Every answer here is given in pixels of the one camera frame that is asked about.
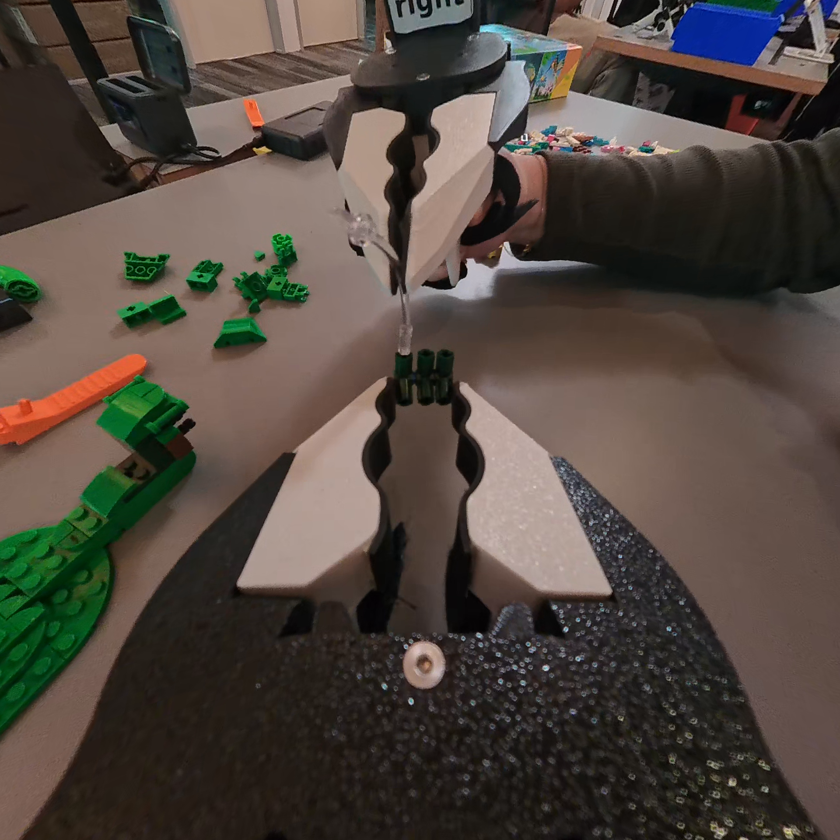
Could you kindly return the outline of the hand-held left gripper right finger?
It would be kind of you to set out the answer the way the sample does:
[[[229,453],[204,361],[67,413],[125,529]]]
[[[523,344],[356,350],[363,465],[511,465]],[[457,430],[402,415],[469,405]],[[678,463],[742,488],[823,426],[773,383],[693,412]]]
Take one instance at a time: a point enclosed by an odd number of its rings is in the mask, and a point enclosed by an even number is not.
[[[451,401],[458,503],[446,570],[452,633],[482,633],[513,604],[608,601],[613,588],[550,454],[466,383]]]

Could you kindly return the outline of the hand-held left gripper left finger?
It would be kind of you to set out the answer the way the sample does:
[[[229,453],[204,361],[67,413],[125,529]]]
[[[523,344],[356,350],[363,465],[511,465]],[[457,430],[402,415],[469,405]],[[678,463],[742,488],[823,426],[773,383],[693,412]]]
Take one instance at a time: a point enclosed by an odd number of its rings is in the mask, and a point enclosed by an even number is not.
[[[386,631],[403,570],[380,485],[395,418],[396,382],[383,377],[297,447],[240,592],[337,602],[364,634]]]

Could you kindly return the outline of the clear flexible tube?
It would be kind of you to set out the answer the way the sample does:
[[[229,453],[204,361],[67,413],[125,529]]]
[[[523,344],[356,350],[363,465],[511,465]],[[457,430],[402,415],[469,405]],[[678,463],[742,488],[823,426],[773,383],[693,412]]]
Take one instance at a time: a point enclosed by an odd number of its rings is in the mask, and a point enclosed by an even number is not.
[[[401,322],[397,332],[396,351],[401,356],[408,356],[412,352],[413,323],[410,312],[410,295],[406,288],[405,270],[402,261],[397,256],[390,243],[381,236],[374,219],[368,214],[353,214],[345,208],[336,208],[334,213],[342,219],[346,226],[348,240],[356,249],[373,248],[385,257],[387,265],[396,279],[396,288],[401,306]]]

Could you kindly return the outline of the dark green brick assembly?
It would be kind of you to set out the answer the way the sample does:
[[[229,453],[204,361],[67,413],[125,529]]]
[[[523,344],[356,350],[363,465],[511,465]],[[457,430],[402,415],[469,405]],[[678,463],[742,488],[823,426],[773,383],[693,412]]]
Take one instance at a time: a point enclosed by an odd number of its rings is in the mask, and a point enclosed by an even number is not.
[[[455,354],[452,350],[421,349],[395,353],[395,401],[399,406],[451,403],[454,391]]]

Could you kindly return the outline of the person's right forearm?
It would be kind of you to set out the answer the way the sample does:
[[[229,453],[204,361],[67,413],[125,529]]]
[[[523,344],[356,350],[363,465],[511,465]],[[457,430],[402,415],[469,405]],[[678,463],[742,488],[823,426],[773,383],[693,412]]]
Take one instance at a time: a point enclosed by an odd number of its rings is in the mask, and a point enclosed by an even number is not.
[[[838,129],[742,150],[546,159],[544,232],[523,259],[602,266],[703,295],[838,286]]]

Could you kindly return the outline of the wood-edged office desk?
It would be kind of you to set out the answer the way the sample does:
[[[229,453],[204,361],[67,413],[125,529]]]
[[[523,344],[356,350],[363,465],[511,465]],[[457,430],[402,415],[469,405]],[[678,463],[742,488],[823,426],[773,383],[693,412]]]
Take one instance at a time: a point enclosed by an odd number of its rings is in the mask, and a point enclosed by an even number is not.
[[[673,45],[669,39],[640,38],[623,29],[610,35],[598,35],[595,38],[594,49],[649,64],[692,70],[762,88],[808,96],[819,94],[828,82],[831,67],[787,55],[774,59],[780,45],[781,39],[772,37],[760,56],[750,66],[680,54],[672,50]]]

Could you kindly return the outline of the person's right hand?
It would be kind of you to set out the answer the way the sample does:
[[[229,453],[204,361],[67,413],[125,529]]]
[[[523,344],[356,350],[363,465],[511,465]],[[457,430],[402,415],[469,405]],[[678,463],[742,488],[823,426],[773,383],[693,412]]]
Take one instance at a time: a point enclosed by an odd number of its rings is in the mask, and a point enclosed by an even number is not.
[[[519,180],[519,204],[532,203],[530,209],[508,230],[485,244],[478,245],[477,258],[484,259],[504,245],[527,248],[536,246],[545,233],[545,219],[548,208],[548,163],[540,154],[500,153],[508,160]]]

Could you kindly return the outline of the black rectangular case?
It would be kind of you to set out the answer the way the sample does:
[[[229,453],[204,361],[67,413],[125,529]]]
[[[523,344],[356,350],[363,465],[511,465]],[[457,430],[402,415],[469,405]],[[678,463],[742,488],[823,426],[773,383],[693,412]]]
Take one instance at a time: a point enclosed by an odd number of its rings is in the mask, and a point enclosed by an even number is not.
[[[323,121],[330,101],[320,101],[286,117],[266,122],[261,131],[262,146],[298,161],[310,161],[327,151]]]

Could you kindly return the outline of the colourful brick set box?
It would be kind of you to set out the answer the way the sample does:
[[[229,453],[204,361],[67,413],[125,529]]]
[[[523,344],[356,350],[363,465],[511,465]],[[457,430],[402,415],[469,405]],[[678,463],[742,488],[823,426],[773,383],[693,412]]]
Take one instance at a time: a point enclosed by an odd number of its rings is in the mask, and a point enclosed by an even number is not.
[[[524,63],[530,82],[529,102],[568,96],[582,58],[580,45],[502,24],[483,24],[480,30],[502,37],[510,46],[511,59]]]

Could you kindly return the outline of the pile of pastel bricks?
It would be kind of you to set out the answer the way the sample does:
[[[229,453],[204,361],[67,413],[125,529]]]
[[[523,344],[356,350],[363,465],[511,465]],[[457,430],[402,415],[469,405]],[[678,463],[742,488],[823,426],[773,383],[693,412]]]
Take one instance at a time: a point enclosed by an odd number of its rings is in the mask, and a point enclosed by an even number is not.
[[[527,131],[503,147],[511,154],[533,155],[558,151],[567,154],[610,154],[644,158],[675,154],[658,141],[645,141],[638,145],[619,143],[617,138],[604,139],[596,134],[577,132],[573,127],[559,128],[551,124],[541,130]]]

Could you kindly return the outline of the black battery charger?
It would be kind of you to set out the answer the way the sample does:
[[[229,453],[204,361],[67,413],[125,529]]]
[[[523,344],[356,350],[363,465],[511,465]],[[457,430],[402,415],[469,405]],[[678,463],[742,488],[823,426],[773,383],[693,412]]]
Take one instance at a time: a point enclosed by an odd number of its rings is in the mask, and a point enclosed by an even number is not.
[[[98,92],[132,144],[158,156],[194,151],[196,136],[182,100],[192,83],[178,34],[144,17],[128,16],[127,26],[140,73],[98,79]]]

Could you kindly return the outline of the green brick model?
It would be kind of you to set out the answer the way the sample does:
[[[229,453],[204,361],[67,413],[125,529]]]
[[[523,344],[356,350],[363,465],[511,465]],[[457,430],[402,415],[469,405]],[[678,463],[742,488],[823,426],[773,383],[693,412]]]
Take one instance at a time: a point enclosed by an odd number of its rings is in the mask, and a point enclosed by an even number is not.
[[[63,519],[1,541],[1,733],[81,651],[107,608],[112,543],[196,464],[188,405],[136,376],[98,420],[128,456],[97,474]]]

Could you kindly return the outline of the orange brick separator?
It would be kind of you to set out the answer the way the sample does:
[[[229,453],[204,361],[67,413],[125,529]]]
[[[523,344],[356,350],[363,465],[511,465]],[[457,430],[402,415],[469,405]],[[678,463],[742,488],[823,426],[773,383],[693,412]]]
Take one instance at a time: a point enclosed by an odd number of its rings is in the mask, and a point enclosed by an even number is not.
[[[148,364],[132,353],[38,400],[19,399],[1,409],[1,445],[23,445],[113,395],[141,375]]]

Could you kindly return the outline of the blue storage bin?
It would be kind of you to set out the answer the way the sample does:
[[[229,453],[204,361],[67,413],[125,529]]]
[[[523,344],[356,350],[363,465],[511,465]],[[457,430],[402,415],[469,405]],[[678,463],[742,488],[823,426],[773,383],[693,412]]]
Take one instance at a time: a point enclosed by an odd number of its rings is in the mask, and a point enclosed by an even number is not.
[[[714,3],[690,6],[675,27],[672,52],[751,67],[784,16]]]

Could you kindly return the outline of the black equipment case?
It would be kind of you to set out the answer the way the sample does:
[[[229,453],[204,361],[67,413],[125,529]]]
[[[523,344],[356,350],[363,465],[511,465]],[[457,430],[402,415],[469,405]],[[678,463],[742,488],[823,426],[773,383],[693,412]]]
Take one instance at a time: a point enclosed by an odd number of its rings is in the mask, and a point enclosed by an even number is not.
[[[1,233],[131,194],[135,180],[60,70],[1,72]]]

